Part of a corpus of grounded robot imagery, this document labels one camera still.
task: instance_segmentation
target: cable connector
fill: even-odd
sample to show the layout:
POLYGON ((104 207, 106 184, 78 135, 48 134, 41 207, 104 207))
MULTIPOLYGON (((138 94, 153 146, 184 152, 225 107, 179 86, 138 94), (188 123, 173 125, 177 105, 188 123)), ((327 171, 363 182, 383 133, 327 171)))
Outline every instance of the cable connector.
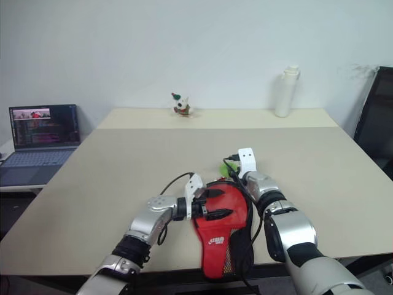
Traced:
POLYGON ((227 159, 232 161, 240 161, 239 154, 230 155, 227 159))

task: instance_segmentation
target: laptop keyboard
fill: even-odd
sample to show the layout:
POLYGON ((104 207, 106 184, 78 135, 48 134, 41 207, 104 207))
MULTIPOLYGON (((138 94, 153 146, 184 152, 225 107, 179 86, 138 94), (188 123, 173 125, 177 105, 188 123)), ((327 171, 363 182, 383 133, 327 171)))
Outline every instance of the laptop keyboard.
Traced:
POLYGON ((9 167, 41 167, 62 165, 74 152, 54 151, 54 152, 16 152, 12 154, 1 166, 9 167))

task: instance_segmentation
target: beige tabletop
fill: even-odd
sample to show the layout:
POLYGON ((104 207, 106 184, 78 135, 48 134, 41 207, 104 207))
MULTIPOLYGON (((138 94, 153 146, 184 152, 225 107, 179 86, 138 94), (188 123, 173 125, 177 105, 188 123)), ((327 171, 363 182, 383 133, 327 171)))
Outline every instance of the beige tabletop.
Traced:
MULTIPOLYGON (((276 179, 313 221, 324 254, 393 250, 393 182, 323 110, 298 110, 286 119, 262 110, 200 111, 186 119, 167 110, 117 109, 3 239, 0 272, 92 273, 148 198, 183 172, 197 172, 205 182, 219 177, 222 158, 241 147, 254 149, 257 168, 276 179)), ((183 184, 168 193, 181 195, 183 184)), ((256 264, 273 262, 263 232, 254 252, 256 264)), ((190 221, 171 222, 165 243, 155 245, 150 256, 143 271, 199 267, 201 245, 190 221)))

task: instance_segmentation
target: white bottle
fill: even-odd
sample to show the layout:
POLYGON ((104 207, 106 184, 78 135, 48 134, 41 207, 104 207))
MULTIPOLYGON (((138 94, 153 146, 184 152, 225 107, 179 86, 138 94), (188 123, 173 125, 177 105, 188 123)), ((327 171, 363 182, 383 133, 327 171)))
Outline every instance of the white bottle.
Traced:
POLYGON ((289 66, 281 76, 281 89, 278 94, 275 114, 277 117, 288 116, 294 98, 296 84, 300 75, 298 66, 289 66))

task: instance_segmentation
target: toy figure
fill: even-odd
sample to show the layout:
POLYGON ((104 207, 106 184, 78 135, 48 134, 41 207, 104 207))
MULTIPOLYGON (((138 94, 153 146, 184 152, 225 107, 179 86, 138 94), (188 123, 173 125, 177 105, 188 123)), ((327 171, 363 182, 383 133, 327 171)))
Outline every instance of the toy figure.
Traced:
POLYGON ((189 98, 182 98, 180 94, 172 93, 173 99, 176 100, 176 106, 173 108, 176 114, 188 116, 192 113, 192 108, 189 105, 189 98))

